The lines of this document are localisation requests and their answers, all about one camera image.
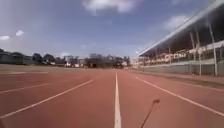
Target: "blue sky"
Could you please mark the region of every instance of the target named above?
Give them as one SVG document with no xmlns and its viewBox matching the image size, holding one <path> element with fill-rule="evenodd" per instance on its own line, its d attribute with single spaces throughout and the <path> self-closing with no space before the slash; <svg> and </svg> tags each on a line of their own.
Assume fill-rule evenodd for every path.
<svg viewBox="0 0 224 128">
<path fill-rule="evenodd" d="M 211 0 L 0 0 L 0 48 L 137 56 Z"/>
</svg>

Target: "building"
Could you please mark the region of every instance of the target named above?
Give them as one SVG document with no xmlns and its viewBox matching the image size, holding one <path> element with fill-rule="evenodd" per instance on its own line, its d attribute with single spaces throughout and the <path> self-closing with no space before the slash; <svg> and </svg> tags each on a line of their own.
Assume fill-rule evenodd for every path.
<svg viewBox="0 0 224 128">
<path fill-rule="evenodd" d="M 31 56 L 13 55 L 12 53 L 9 53 L 9 52 L 0 53 L 0 63 L 1 64 L 19 64 L 19 65 L 34 64 Z"/>
<path fill-rule="evenodd" d="M 214 0 L 139 54 L 148 71 L 224 75 L 224 0 Z"/>
</svg>

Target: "wall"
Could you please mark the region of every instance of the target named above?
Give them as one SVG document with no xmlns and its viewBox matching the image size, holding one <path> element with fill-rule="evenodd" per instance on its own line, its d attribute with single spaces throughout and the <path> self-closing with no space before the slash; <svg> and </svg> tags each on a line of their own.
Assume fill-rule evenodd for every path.
<svg viewBox="0 0 224 128">
<path fill-rule="evenodd" d="M 0 63 L 17 64 L 17 63 L 20 63 L 20 61 L 18 59 L 15 59 L 13 56 L 10 56 L 10 55 L 1 55 Z"/>
<path fill-rule="evenodd" d="M 164 73 L 179 73 L 179 74 L 199 74 L 199 65 L 172 65 L 160 67 L 144 67 L 147 72 L 164 72 Z M 202 65 L 201 71 L 203 75 L 214 75 L 214 65 Z M 224 62 L 218 64 L 218 75 L 224 75 Z"/>
</svg>

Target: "cloud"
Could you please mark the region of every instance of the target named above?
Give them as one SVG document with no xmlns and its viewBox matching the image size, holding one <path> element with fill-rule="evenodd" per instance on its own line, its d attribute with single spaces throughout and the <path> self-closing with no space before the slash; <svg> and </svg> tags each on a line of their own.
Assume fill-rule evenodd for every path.
<svg viewBox="0 0 224 128">
<path fill-rule="evenodd" d="M 24 32 L 22 30 L 18 30 L 16 32 L 16 36 L 22 36 L 24 34 Z"/>
<path fill-rule="evenodd" d="M 82 44 L 82 45 L 81 45 L 81 48 L 82 48 L 82 49 L 85 49 L 85 48 L 87 48 L 87 46 L 86 46 L 85 44 Z"/>
<path fill-rule="evenodd" d="M 171 0 L 172 5 L 187 4 L 192 0 Z"/>
<path fill-rule="evenodd" d="M 9 39 L 10 39 L 9 36 L 0 36 L 0 40 L 5 41 L 5 40 L 9 40 Z"/>
<path fill-rule="evenodd" d="M 177 5 L 181 2 L 181 0 L 171 0 L 172 5 Z"/>
<path fill-rule="evenodd" d="M 186 15 L 178 15 L 172 16 L 168 21 L 166 21 L 163 25 L 164 29 L 172 31 L 182 25 L 185 21 L 188 20 L 188 16 Z"/>
<path fill-rule="evenodd" d="M 93 14 L 108 9 L 114 9 L 118 13 L 128 13 L 142 1 L 143 0 L 83 0 L 83 6 Z"/>
</svg>

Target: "red running track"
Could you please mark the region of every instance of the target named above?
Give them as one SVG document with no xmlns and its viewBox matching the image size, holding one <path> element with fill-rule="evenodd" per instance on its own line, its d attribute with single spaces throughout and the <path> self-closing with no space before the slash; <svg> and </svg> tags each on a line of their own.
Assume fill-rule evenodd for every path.
<svg viewBox="0 0 224 128">
<path fill-rule="evenodd" d="M 224 127 L 223 91 L 161 77 L 123 70 L 1 77 L 5 128 L 115 128 L 119 116 L 121 127 L 116 128 L 140 128 L 153 99 L 160 103 L 144 128 Z"/>
</svg>

